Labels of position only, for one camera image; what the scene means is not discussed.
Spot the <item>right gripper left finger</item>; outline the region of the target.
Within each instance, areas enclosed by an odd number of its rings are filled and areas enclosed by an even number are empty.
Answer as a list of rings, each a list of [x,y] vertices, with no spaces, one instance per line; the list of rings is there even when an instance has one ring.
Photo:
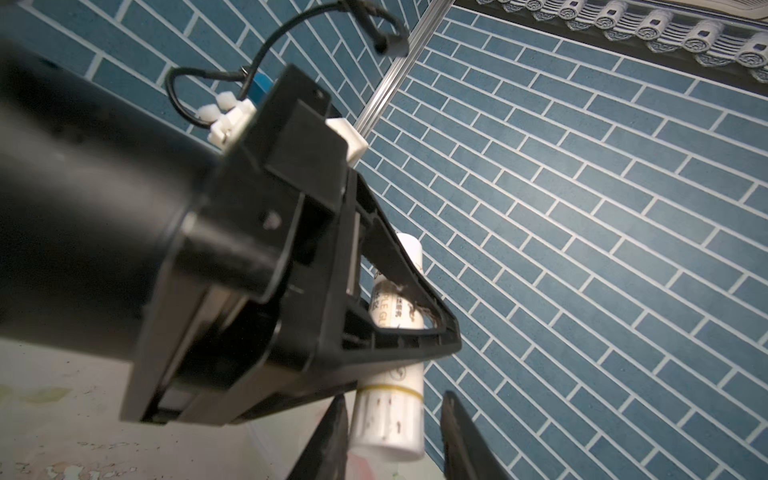
[[[337,395],[294,464],[287,480],[344,480],[349,418],[346,400]]]

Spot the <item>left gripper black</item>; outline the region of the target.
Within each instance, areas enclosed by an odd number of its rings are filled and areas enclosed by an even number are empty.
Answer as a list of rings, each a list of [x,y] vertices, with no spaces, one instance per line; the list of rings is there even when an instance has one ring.
[[[456,316],[324,128],[330,102],[287,67],[258,106],[290,107],[287,126],[270,146],[236,144],[205,181],[160,269],[122,420],[225,425],[314,402],[351,387],[333,374],[341,345],[389,366],[460,351]],[[362,258],[433,327],[377,326]]]

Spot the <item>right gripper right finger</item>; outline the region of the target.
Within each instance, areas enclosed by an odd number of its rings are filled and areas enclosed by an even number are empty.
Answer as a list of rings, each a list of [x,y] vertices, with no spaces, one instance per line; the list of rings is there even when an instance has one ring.
[[[446,391],[443,395],[440,430],[445,455],[444,474],[447,480],[509,478],[453,391]]]

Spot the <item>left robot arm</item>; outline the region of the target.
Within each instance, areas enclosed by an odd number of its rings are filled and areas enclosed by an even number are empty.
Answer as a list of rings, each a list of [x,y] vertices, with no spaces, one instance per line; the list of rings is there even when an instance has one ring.
[[[120,416],[235,424],[461,347],[286,68],[223,152],[1,44],[1,334],[125,360]]]

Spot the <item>decorative roof tile trim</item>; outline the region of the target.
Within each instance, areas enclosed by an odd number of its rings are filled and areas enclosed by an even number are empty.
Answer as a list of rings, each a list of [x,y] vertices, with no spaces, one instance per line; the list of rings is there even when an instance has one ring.
[[[502,21],[767,95],[767,21],[680,1],[458,1]]]

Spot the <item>right corner aluminium post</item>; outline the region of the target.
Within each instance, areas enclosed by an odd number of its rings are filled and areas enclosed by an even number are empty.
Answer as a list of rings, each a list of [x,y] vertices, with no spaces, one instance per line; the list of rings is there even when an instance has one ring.
[[[435,0],[428,4],[424,14],[411,31],[409,54],[392,62],[354,124],[355,129],[364,138],[367,138],[373,131],[386,107],[398,92],[411,68],[420,58],[424,48],[453,4],[453,0]]]

